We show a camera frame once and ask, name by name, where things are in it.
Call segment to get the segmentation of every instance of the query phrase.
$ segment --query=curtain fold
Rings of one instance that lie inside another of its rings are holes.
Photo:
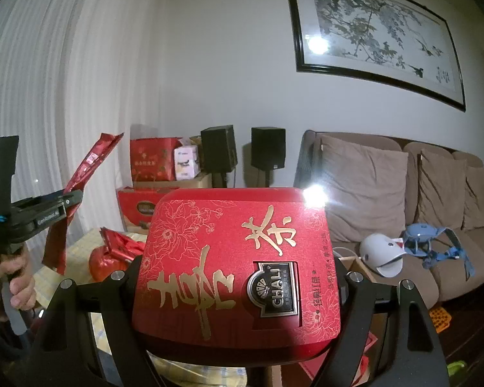
[[[68,230],[122,229],[132,126],[158,126],[165,0],[1,0],[0,136],[18,134],[12,200],[65,186],[101,132],[124,141],[86,186]],[[42,255],[45,235],[29,242]]]

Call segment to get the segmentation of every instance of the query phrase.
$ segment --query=human hand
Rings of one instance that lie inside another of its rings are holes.
[[[34,307],[36,293],[34,291],[35,283],[32,276],[29,252],[25,246],[19,255],[2,255],[1,257],[0,278],[6,274],[13,274],[18,270],[20,270],[18,275],[9,283],[12,294],[11,306],[18,310],[29,310]]]

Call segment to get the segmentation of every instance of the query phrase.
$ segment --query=calligraphy inscription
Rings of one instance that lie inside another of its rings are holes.
[[[214,304],[216,310],[232,309],[236,305],[234,300],[222,301],[217,286],[217,284],[220,283],[227,288],[229,293],[232,293],[235,276],[232,274],[225,276],[224,273],[218,269],[213,273],[213,284],[210,284],[205,275],[204,265],[207,260],[208,252],[209,245],[206,245],[201,251],[199,266],[192,269],[192,275],[187,273],[179,275],[179,283],[177,282],[175,273],[171,273],[169,275],[169,281],[165,282],[165,271],[163,270],[159,272],[156,281],[149,281],[147,283],[147,288],[160,291],[160,308],[165,304],[167,293],[170,294],[172,308],[174,309],[179,305],[177,300],[178,297],[184,304],[195,305],[195,311],[199,314],[199,324],[201,325],[201,332],[205,340],[209,340],[212,335],[207,309]]]
[[[278,256],[283,256],[283,251],[279,248],[279,246],[285,240],[288,244],[292,247],[295,247],[296,242],[294,240],[294,236],[296,235],[296,230],[294,228],[287,228],[287,227],[276,227],[275,223],[271,224],[271,227],[267,230],[267,234],[264,233],[265,227],[269,224],[272,219],[272,214],[274,213],[274,206],[269,205],[267,208],[267,214],[265,214],[264,220],[262,221],[262,225],[258,226],[253,224],[253,217],[249,218],[249,222],[245,222],[242,224],[242,227],[249,228],[251,230],[251,234],[247,236],[244,240],[253,239],[255,246],[257,249],[260,248],[260,237],[268,242],[272,247],[274,247],[277,252]],[[292,221],[291,217],[285,217],[282,220],[283,225],[288,224]],[[290,234],[290,237],[282,237],[282,233]],[[270,235],[274,234],[276,238],[276,242],[270,238]]]

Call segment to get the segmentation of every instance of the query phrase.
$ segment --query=silver bolt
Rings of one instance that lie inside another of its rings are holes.
[[[124,278],[125,272],[122,270],[116,270],[111,274],[111,279],[114,281],[119,281],[120,279]]]
[[[73,281],[71,279],[63,279],[59,286],[63,289],[70,288],[73,284]]]
[[[406,289],[414,289],[415,285],[413,283],[413,281],[411,281],[410,279],[404,279],[401,284],[404,286],[404,288]]]
[[[364,276],[359,272],[348,272],[347,275],[353,282],[362,282],[364,280]]]

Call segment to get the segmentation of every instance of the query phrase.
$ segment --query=brown sofa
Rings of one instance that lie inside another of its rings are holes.
[[[416,215],[418,205],[418,156],[422,148],[448,158],[465,159],[468,165],[472,167],[484,166],[480,158],[472,154],[422,142],[370,134],[317,133],[308,130],[303,135],[301,142],[294,180],[295,187],[305,188],[318,179],[321,154],[320,135],[322,134],[360,145],[382,150],[404,151],[409,154],[405,193],[406,225],[413,223]],[[456,234],[475,268],[475,276],[468,281],[465,279],[462,261],[440,262],[427,270],[422,267],[421,260],[408,255],[404,256],[404,265],[399,275],[395,278],[384,278],[376,274],[377,281],[395,285],[405,278],[413,280],[429,308],[438,301],[459,297],[477,288],[484,283],[484,227],[466,232],[457,230]],[[337,246],[347,247],[358,253],[358,243],[337,243]],[[432,247],[439,252],[444,252],[449,247],[449,240],[443,235],[432,243]]]

